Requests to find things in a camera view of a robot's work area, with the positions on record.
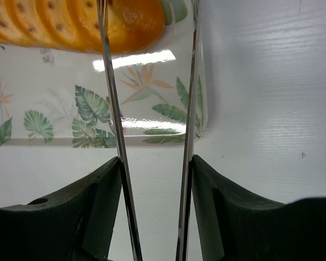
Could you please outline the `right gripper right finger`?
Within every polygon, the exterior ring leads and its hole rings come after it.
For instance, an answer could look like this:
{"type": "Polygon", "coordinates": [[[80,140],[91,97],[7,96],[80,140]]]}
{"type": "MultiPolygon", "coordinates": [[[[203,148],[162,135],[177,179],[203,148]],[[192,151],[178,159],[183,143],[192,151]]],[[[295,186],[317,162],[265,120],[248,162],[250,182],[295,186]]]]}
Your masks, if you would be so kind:
{"type": "Polygon", "coordinates": [[[326,260],[326,197],[280,203],[192,163],[203,260],[326,260]]]}

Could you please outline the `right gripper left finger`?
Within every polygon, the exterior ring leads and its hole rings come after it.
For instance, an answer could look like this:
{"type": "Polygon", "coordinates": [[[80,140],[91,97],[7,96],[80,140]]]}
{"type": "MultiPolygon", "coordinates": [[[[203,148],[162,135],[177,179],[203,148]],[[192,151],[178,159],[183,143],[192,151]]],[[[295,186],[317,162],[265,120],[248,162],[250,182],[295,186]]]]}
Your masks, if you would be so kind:
{"type": "Polygon", "coordinates": [[[0,260],[108,260],[121,189],[115,157],[29,204],[0,208],[0,260]]]}

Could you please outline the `long seeded fake baguette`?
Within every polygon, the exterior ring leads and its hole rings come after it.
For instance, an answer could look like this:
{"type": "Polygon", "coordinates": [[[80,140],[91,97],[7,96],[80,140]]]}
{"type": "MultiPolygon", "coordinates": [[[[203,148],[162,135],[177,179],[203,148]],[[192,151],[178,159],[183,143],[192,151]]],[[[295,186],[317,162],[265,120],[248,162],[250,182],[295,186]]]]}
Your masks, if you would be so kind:
{"type": "Polygon", "coordinates": [[[98,6],[113,54],[141,52],[165,30],[160,1],[0,1],[0,44],[100,54],[98,6]]]}

